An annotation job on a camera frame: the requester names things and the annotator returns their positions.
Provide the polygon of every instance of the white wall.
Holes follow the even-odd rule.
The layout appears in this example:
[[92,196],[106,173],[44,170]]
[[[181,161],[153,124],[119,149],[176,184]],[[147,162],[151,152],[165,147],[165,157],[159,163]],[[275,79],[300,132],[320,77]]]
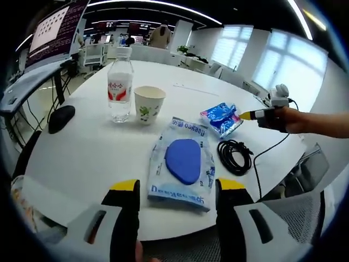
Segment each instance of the white wall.
[[252,81],[253,74],[258,66],[267,45],[270,32],[253,29],[237,72],[242,74],[247,81]]
[[[310,112],[318,114],[349,112],[349,77],[330,59],[327,63],[323,84]],[[329,170],[318,185],[319,188],[323,189],[349,163],[349,139],[307,134],[305,142],[309,146],[318,142],[329,162]]]
[[193,31],[190,37],[190,52],[211,61],[214,47],[220,37],[222,28],[210,28]]
[[179,20],[176,24],[176,28],[173,31],[171,42],[169,44],[169,50],[171,52],[177,52],[177,48],[181,45],[186,45],[188,37],[192,29],[192,23]]

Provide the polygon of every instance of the hand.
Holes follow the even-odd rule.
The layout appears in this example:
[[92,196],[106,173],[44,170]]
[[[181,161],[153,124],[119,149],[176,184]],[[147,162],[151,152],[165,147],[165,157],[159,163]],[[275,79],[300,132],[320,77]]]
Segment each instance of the hand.
[[[143,246],[140,241],[136,242],[136,262],[143,262]],[[148,262],[161,262],[159,259],[152,258]]]
[[276,109],[275,116],[286,122],[286,130],[290,134],[307,133],[306,113],[284,106]]

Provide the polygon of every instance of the paper cup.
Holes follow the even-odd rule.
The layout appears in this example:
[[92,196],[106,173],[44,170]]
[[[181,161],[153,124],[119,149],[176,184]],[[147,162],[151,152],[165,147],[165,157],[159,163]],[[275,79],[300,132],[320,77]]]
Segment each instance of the paper cup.
[[153,86],[141,86],[134,90],[137,120],[142,124],[152,124],[157,119],[166,93]]

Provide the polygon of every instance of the window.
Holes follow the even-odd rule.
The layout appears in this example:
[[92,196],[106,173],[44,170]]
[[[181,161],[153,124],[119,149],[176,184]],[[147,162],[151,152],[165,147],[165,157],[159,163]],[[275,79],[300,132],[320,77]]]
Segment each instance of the window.
[[212,60],[237,70],[252,35],[251,26],[226,26],[213,51]]
[[309,112],[322,86],[327,53],[313,43],[273,31],[253,81],[266,90],[285,84],[301,111]]

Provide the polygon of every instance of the water bottle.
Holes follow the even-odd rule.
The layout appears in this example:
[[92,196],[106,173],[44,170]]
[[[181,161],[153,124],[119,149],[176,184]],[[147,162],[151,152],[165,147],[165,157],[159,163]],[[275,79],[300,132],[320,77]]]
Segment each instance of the water bottle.
[[123,123],[130,115],[133,69],[132,48],[116,48],[116,60],[108,72],[108,100],[114,122]]

